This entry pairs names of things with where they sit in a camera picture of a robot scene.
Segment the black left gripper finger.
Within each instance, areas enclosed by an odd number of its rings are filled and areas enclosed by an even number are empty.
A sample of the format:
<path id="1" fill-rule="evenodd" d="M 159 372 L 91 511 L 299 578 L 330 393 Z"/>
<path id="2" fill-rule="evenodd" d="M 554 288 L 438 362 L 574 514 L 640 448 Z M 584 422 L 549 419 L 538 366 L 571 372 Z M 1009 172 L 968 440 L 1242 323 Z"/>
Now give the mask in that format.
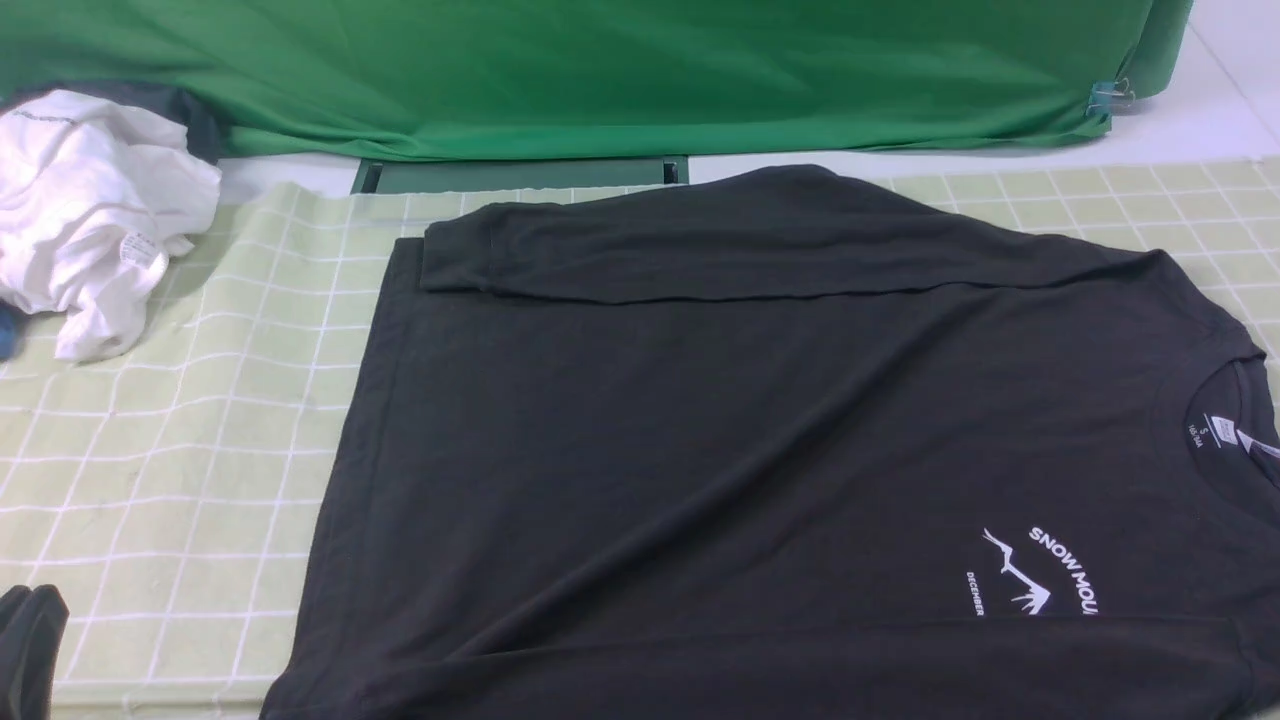
<path id="1" fill-rule="evenodd" d="M 55 585 L 13 585 L 1 598 L 1 717 L 49 719 L 69 611 Z"/>

